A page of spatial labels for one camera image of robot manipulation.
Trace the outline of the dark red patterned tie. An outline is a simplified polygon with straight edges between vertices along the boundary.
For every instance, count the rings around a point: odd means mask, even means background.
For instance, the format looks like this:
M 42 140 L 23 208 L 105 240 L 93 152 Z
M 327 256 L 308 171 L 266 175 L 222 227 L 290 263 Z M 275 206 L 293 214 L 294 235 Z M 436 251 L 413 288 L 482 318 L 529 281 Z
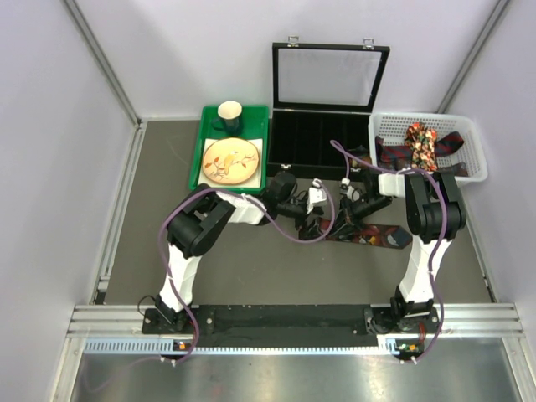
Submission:
M 358 221 L 352 224 L 346 221 L 335 223 L 330 230 L 328 219 L 317 218 L 308 227 L 313 238 L 327 232 L 325 240 L 371 245 L 376 247 L 402 250 L 412 242 L 412 235 L 399 225 L 367 224 Z

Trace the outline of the brown tie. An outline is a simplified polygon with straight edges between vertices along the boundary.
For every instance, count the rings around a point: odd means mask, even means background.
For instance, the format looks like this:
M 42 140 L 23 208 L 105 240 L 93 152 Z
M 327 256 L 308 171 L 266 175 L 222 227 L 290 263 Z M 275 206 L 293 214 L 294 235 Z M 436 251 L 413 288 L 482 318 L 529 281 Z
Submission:
M 369 149 L 363 145 L 349 148 L 347 152 L 355 156 L 356 158 L 366 162 L 367 164 L 372 163 L 372 159 L 369 155 Z M 348 160 L 349 160 L 349 165 L 350 165 L 351 170 L 357 170 L 363 167 L 363 164 L 361 162 L 356 161 L 355 159 L 349 158 Z

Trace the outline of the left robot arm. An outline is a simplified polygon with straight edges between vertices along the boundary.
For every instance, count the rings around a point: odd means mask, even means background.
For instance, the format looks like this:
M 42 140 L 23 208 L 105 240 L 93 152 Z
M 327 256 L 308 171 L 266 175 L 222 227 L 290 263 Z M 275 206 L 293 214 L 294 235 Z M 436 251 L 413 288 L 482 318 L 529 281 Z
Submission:
M 193 314 L 193 283 L 201 257 L 208 253 L 227 224 L 262 226 L 274 224 L 279 216 L 303 224 L 323 205 L 336 213 L 332 195 L 318 178 L 305 196 L 294 198 L 296 178 L 280 172 L 258 194 L 236 193 L 214 188 L 207 183 L 196 187 L 166 218 L 158 237 L 165 238 L 168 253 L 166 279 L 157 295 L 155 308 L 162 324 L 172 332 L 181 332 Z

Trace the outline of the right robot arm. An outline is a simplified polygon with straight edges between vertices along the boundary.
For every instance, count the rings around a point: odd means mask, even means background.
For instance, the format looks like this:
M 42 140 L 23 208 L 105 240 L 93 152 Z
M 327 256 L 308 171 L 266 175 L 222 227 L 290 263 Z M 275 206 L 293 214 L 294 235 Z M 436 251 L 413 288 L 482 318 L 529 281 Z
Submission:
M 451 173 L 361 173 L 365 192 L 357 195 L 349 179 L 342 179 L 339 212 L 330 237 L 333 240 L 391 249 L 410 248 L 407 268 L 388 307 L 364 310 L 369 332 L 424 331 L 441 319 L 436 276 L 441 261 L 458 231 L 466 225 L 461 191 Z M 407 226 L 373 225 L 364 218 L 405 201 Z

